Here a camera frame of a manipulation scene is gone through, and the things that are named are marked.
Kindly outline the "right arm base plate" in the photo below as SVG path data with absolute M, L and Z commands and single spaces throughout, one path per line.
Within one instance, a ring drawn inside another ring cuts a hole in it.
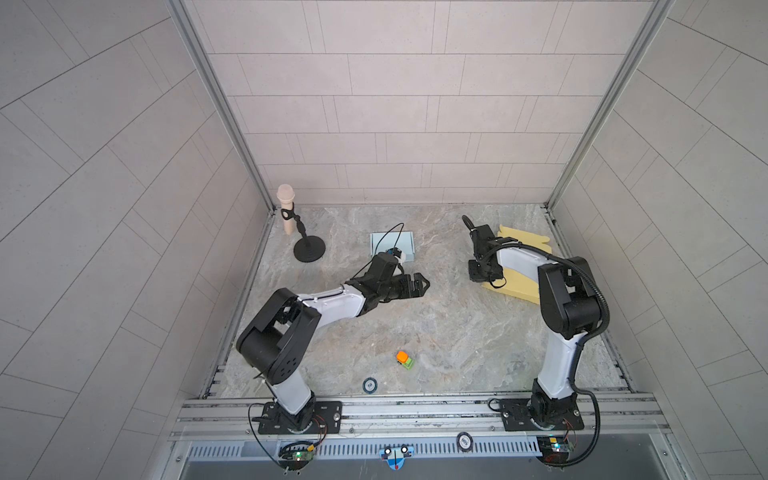
M 551 400 L 546 396 L 497 401 L 504 429 L 516 431 L 583 430 L 583 418 L 577 396 Z

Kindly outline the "yellow paper box stack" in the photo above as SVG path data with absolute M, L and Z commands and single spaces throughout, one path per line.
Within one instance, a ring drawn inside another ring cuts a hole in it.
M 498 237 L 510 237 L 530 246 L 537 247 L 546 253 L 552 253 L 549 245 L 550 237 L 518 230 L 506 226 L 500 226 Z M 538 286 L 538 266 L 532 260 L 520 260 L 520 252 L 504 251 L 502 255 L 502 280 L 484 282 L 482 286 L 488 290 L 496 291 L 504 295 L 540 304 Z

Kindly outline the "black microphone stand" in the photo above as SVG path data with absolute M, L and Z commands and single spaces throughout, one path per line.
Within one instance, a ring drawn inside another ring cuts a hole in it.
M 281 216 L 285 221 L 294 220 L 301 239 L 293 248 L 294 257 L 302 263 L 312 263 L 319 260 L 326 251 L 325 242 L 318 236 L 308 235 L 301 217 L 295 210 L 282 208 Z

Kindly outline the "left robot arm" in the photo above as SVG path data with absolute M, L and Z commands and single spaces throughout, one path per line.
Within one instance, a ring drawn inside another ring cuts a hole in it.
M 429 287 L 422 274 L 405 273 L 398 257 L 378 253 L 364 274 L 334 290 L 305 295 L 276 290 L 241 332 L 236 350 L 262 374 L 283 421 L 303 430 L 312 422 L 316 396 L 299 367 L 316 330 L 381 304 L 420 298 Z

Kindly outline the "blue sticker marker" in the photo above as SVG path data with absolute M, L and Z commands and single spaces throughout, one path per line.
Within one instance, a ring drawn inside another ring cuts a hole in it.
M 379 452 L 379 457 L 393 471 L 403 468 L 405 461 L 414 455 L 414 447 L 409 445 L 386 446 Z

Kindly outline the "round black white disc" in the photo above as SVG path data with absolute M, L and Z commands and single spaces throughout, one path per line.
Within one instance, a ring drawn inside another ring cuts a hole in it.
M 462 453 L 471 452 L 474 448 L 473 437 L 467 432 L 460 432 L 456 437 L 456 445 Z

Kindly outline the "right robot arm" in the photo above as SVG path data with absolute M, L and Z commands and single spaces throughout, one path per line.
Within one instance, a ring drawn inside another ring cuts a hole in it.
M 558 426 L 575 408 L 577 396 L 586 393 L 577 388 L 575 377 L 585 343 L 610 320 L 605 297 L 583 258 L 560 258 L 518 239 L 496 236 L 467 216 L 462 221 L 473 244 L 474 258 L 468 262 L 472 281 L 500 289 L 509 283 L 508 269 L 538 285 L 540 312 L 550 335 L 528 411 L 538 428 Z

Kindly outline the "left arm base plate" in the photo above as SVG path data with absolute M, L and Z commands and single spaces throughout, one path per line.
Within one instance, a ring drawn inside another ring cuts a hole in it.
M 260 435 L 338 434 L 343 403 L 310 401 L 296 415 L 289 414 L 277 402 L 268 402 L 259 417 Z

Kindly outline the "orange green toy block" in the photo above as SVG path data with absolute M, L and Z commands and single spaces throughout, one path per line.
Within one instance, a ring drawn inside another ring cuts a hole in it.
M 413 359 L 405 351 L 397 352 L 396 361 L 408 370 L 413 367 Z

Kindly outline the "green circuit board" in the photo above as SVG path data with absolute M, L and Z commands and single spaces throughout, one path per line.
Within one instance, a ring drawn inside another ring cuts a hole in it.
M 313 442 L 292 442 L 280 448 L 279 462 L 288 471 L 299 471 L 314 459 L 316 450 L 317 446 Z
M 538 460 L 547 465 L 567 463 L 574 447 L 565 437 L 539 436 L 536 438 L 541 455 Z

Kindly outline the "light blue paper box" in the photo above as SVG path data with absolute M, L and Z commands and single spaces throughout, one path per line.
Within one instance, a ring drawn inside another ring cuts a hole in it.
M 403 262 L 415 260 L 414 238 L 411 231 L 374 232 L 370 235 L 370 246 L 372 256 L 397 248 L 402 253 Z

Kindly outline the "beige microphone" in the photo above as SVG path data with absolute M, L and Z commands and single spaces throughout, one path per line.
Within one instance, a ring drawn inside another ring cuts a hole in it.
M 296 230 L 294 199 L 295 191 L 289 184 L 281 184 L 277 189 L 277 199 L 280 202 L 280 214 L 284 223 L 284 231 L 292 235 Z

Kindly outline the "right green circuit board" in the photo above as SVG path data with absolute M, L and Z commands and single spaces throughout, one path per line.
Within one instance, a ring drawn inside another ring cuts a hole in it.
M 538 460 L 547 465 L 567 463 L 574 447 L 565 437 L 539 436 L 536 438 L 541 455 Z

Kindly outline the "left green circuit board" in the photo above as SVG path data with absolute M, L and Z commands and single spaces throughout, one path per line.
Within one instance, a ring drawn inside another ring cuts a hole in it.
M 280 448 L 279 462 L 288 471 L 299 471 L 314 459 L 316 450 L 317 446 L 313 442 L 292 442 Z

